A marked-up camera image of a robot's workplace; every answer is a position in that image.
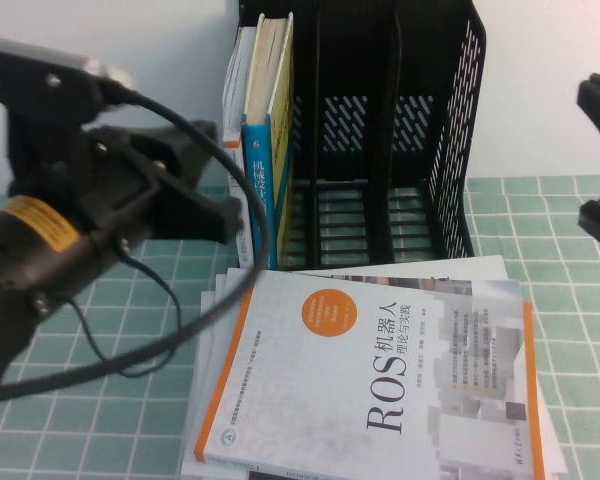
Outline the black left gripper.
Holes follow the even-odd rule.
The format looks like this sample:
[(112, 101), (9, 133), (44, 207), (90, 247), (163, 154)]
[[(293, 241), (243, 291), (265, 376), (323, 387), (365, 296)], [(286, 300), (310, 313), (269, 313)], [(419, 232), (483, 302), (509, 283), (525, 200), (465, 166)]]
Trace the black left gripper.
[[(210, 159), (175, 126), (125, 131), (10, 124), (8, 214), (49, 247), (69, 248), (82, 236), (120, 225), (160, 185), (153, 239), (227, 244), (243, 228), (240, 201), (215, 202), (187, 187), (198, 185)], [(156, 177), (150, 161), (169, 173)]]

